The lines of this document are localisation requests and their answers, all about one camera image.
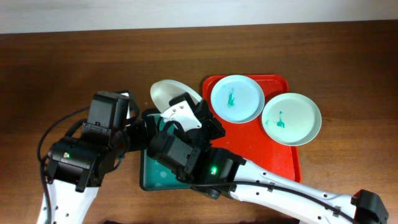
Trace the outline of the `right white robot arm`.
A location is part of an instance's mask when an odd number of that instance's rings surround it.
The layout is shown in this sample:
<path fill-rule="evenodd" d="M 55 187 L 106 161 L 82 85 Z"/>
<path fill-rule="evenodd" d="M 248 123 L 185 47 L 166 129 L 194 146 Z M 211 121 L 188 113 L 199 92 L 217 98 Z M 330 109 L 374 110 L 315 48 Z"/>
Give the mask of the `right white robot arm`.
<path fill-rule="evenodd" d="M 333 194 L 275 175 L 227 149 L 211 146 L 225 136 L 208 103 L 197 93 L 155 91 L 152 101 L 165 125 L 147 121 L 147 155 L 196 192 L 256 203 L 303 223 L 386 223 L 389 214 L 377 194 Z"/>

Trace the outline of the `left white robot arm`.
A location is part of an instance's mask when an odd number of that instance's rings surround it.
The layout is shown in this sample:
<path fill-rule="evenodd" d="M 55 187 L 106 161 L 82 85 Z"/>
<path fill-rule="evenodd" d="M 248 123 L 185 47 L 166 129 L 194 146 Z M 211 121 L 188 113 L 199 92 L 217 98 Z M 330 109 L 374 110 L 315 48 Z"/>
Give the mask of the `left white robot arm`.
<path fill-rule="evenodd" d="M 129 152 L 147 147 L 144 122 L 130 92 L 99 91 L 46 155 L 38 156 L 44 191 L 38 223 L 82 223 L 106 174 Z"/>

